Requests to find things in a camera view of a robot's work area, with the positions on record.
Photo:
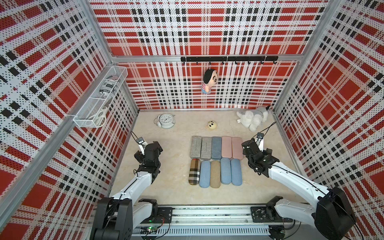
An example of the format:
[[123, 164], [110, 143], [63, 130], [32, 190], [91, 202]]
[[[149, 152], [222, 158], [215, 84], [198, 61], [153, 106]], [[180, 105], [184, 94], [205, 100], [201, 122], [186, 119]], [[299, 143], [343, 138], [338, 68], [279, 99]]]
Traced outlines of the small pink glasses case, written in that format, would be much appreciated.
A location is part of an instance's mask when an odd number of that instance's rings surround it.
[[232, 137], [232, 158], [242, 160], [243, 155], [243, 140], [239, 137]]

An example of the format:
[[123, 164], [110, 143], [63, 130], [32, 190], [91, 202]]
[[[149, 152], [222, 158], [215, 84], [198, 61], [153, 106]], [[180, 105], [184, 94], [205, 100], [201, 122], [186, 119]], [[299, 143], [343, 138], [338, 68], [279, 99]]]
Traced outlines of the beige case with dark glasses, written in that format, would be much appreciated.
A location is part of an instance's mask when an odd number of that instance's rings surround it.
[[189, 184], [192, 186], [198, 185], [200, 182], [200, 169], [201, 161], [200, 159], [192, 159], [190, 165], [189, 173]]

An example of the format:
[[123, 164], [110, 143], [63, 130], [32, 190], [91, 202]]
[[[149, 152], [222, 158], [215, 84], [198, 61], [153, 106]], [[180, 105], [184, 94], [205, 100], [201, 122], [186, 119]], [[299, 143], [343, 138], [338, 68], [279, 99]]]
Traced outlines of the grey marble teal-lined case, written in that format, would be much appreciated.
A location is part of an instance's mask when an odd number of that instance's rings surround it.
[[190, 157], [192, 159], [201, 158], [202, 137], [192, 136]]

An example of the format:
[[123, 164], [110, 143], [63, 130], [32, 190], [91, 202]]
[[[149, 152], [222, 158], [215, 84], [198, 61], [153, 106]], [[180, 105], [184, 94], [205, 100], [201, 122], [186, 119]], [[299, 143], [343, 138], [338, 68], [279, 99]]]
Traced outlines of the blue case with pink glasses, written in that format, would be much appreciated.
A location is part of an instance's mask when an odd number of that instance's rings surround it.
[[221, 161], [221, 183], [229, 185], [232, 182], [231, 160], [222, 158]]

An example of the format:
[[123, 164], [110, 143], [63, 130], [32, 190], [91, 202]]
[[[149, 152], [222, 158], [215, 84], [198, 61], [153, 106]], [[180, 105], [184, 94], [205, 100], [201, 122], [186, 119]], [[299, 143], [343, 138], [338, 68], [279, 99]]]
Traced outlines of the teal-lined glasses case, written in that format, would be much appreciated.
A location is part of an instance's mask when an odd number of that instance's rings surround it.
[[212, 137], [203, 137], [201, 145], [201, 159], [209, 161], [212, 157]]

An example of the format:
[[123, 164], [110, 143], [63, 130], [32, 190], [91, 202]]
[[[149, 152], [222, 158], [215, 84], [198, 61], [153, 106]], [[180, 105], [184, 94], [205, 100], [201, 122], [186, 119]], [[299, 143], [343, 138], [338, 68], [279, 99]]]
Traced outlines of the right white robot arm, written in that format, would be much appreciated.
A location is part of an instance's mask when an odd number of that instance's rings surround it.
[[288, 187], [305, 204], [276, 196], [266, 204], [266, 216], [271, 221], [292, 219], [315, 227], [328, 240], [341, 240], [357, 223], [346, 193], [317, 184], [291, 170], [277, 158], [272, 150], [260, 150], [254, 138], [242, 143], [248, 165], [259, 176], [275, 180]]

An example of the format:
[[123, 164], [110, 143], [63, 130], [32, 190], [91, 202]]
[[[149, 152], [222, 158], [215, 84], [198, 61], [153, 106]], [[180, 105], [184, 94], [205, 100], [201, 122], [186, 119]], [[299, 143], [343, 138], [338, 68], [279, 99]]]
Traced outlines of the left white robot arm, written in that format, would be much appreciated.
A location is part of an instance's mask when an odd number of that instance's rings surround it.
[[129, 240], [140, 223], [158, 216], [157, 201], [139, 197], [160, 173], [159, 156], [162, 151], [161, 145], [154, 141], [134, 154], [139, 168], [122, 190], [98, 202], [91, 240]]

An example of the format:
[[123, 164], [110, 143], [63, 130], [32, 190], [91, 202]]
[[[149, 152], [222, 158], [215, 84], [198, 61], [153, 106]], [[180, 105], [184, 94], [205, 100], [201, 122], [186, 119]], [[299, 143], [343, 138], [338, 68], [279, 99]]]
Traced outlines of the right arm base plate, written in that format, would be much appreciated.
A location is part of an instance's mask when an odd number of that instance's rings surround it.
[[254, 223], [293, 223], [292, 219], [268, 214], [266, 206], [251, 207], [251, 217]]

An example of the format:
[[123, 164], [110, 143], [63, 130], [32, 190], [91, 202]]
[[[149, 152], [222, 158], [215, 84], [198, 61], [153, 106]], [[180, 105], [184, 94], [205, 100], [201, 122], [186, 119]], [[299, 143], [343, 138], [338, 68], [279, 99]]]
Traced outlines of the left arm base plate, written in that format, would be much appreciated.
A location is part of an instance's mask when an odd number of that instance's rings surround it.
[[145, 219], [142, 224], [168, 224], [172, 221], [173, 210], [172, 207], [159, 207], [157, 214]]

